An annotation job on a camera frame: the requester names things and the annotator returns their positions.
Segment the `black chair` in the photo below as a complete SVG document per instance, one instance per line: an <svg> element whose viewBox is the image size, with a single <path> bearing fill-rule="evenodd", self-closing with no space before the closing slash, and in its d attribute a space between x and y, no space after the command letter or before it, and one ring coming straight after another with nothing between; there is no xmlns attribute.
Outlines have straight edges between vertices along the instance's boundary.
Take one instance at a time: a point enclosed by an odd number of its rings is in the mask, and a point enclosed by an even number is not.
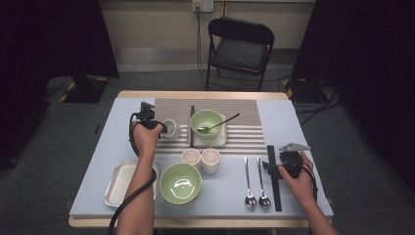
<svg viewBox="0 0 415 235"><path fill-rule="evenodd" d="M252 23L232 18L217 18L208 25L210 38L207 61L208 90L210 67L260 75L256 91L260 91L266 66L268 65L274 33L262 23ZM214 39L221 37L217 46Z"/></svg>

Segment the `cup rim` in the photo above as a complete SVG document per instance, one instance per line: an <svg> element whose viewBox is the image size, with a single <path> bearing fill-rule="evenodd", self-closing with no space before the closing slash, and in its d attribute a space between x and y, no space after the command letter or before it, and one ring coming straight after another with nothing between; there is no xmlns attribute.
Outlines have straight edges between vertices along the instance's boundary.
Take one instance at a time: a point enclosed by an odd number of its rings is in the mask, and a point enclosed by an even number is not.
<svg viewBox="0 0 415 235"><path fill-rule="evenodd" d="M204 160L204 152L206 152L206 151L212 151L212 150L214 150L216 153L217 153L217 155L218 155L218 158L217 158L217 161L215 161L215 162L213 162L213 163L207 163L205 160ZM206 164L206 165L216 165L216 164L218 164L219 162L220 162L220 152L217 150L217 149L213 149L213 148L208 148L208 149L205 149L203 152L202 152L202 155L201 155L201 159L202 159L202 162L204 162L204 164Z"/></svg>
<svg viewBox="0 0 415 235"><path fill-rule="evenodd" d="M171 137L171 136L174 134L174 132L176 131L176 128L177 128L177 123L176 123L176 121L174 121L174 120L172 120L172 119L165 119L165 120L163 120L161 123L164 123L165 121L171 121L171 122L174 124L174 129L173 129L173 131L171 132L171 134L169 134L169 135L167 135L167 134L162 134L162 136L164 136L164 137L168 138L168 137Z"/></svg>
<svg viewBox="0 0 415 235"><path fill-rule="evenodd" d="M195 151L196 151L196 152L199 154L198 161L197 161L197 162L195 162L195 163L193 163L193 164L189 164L189 163L185 162L185 161L183 160L183 155L184 155L184 153L185 153L185 152L187 152L187 151L192 151L192 152L195 152ZM197 150L197 149L195 149L195 148L188 148L188 149L185 149L185 150L182 152L182 154L181 154L181 156L180 156L180 159L181 159L182 163L184 163L184 164L196 165L196 164L198 164L198 163L201 161L201 159L202 159L202 154L201 154L201 152L200 152L199 150Z"/></svg>
<svg viewBox="0 0 415 235"><path fill-rule="evenodd" d="M197 134L197 135L200 135L200 136L205 136L205 137L215 137L215 136L217 136L217 134L222 130L222 128L223 128L223 125L220 125L220 127L217 129L217 131L216 132L214 132L214 133L209 133L209 134L203 134L203 133L200 133L200 132L198 132L198 130L195 128L195 126L193 126L193 123L192 123L192 118L196 115L196 114L198 114L198 113L201 113L201 112L206 112L206 111L208 111L208 112L214 112L214 113L216 113L217 115L219 115L220 116L220 118L223 120L223 115L221 115L218 111L215 111L215 110L210 110L210 109L203 109L203 110L199 110L199 111L196 111L191 117L190 117L190 120L189 120L189 122L190 122L190 127L192 128L192 130Z"/></svg>

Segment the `table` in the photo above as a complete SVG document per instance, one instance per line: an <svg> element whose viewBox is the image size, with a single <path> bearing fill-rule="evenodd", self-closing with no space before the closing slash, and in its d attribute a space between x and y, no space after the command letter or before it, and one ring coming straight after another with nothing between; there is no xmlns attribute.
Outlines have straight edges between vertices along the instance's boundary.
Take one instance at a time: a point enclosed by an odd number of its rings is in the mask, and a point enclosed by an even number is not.
<svg viewBox="0 0 415 235"><path fill-rule="evenodd" d="M136 160L127 140L129 116L138 112L141 101L155 104L157 99L194 99L194 100L251 100L257 104L260 122L263 127L263 139L266 145L274 145L276 150L290 142L306 145L299 121L291 101L283 93L271 92L207 92L207 91L122 91L115 99L100 141L85 173L77 196L69 213L69 224L73 227L106 227L109 225L115 208L104 202L107 187L111 181L115 166L125 160ZM266 155L251 155L266 160ZM174 164L179 154L156 154L155 162L163 171ZM330 219L332 209L324 195L317 168L314 170L317 180L318 204ZM221 169L217 175L203 177L203 189L189 206L170 205L158 192L156 197L156 228L278 228L308 226L300 205L292 196L287 184L280 180L283 211L265 211L260 207L250 210L243 205L247 185L243 156L222 155ZM262 174L264 190L273 198L270 177ZM250 164L252 191L259 196L259 180L254 160ZM213 187L227 180L232 184L226 187ZM204 201L210 196L231 196L234 200L221 202L217 207L206 207Z"/></svg>

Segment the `electrical outlet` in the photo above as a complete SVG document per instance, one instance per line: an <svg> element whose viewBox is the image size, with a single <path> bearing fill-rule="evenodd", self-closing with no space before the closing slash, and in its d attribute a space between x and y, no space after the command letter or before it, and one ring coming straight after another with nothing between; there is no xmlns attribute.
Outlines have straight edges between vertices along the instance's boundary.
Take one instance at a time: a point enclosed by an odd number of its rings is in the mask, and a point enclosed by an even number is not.
<svg viewBox="0 0 415 235"><path fill-rule="evenodd" d="M197 12L199 7L199 12L211 13L213 12L213 0L192 0L192 12Z"/></svg>
<svg viewBox="0 0 415 235"><path fill-rule="evenodd" d="M204 0L192 0L192 12L197 12L196 8L199 7L199 12L203 10Z"/></svg>
<svg viewBox="0 0 415 235"><path fill-rule="evenodd" d="M203 12L213 12L213 0L204 0Z"/></svg>

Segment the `hand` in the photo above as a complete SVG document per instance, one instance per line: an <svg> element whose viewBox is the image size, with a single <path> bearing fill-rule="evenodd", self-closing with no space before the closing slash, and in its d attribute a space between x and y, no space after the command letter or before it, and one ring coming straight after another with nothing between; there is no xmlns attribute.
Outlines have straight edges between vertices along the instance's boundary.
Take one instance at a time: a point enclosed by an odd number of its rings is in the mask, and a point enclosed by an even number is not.
<svg viewBox="0 0 415 235"><path fill-rule="evenodd" d="M307 157L305 152L300 152L303 166L310 167L310 171L313 169L313 162ZM291 192L294 197L299 201L300 204L306 205L309 203L315 203L314 196L312 193L312 181L310 176L305 172L304 169L301 170L298 178L294 179L291 175L281 166L278 166L281 176L288 183Z"/></svg>
<svg viewBox="0 0 415 235"><path fill-rule="evenodd" d="M158 124L154 129L147 129L137 122L133 122L134 127L134 143L140 156L153 156L156 152L156 146L159 142L159 135L162 131L162 125Z"/></svg>

